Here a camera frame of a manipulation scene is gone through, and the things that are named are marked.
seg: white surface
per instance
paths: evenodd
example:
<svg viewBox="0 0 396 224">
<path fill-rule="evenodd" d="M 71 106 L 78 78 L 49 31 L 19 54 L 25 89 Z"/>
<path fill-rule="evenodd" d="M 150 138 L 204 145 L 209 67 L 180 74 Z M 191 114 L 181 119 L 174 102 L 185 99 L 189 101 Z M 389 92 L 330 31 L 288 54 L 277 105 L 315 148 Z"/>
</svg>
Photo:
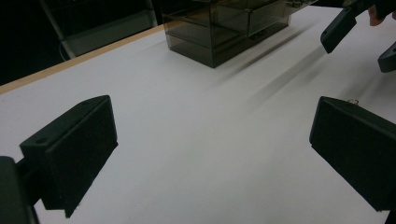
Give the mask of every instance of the white surface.
<svg viewBox="0 0 396 224">
<path fill-rule="evenodd" d="M 308 142 L 321 95 L 356 98 L 396 122 L 396 74 L 379 55 L 396 22 L 368 17 L 331 55 L 319 43 L 339 9 L 308 7 L 289 28 L 212 69 L 150 35 L 0 95 L 0 152 L 88 98 L 112 98 L 120 146 L 69 219 L 50 223 L 356 223 L 377 213 Z"/>
</svg>

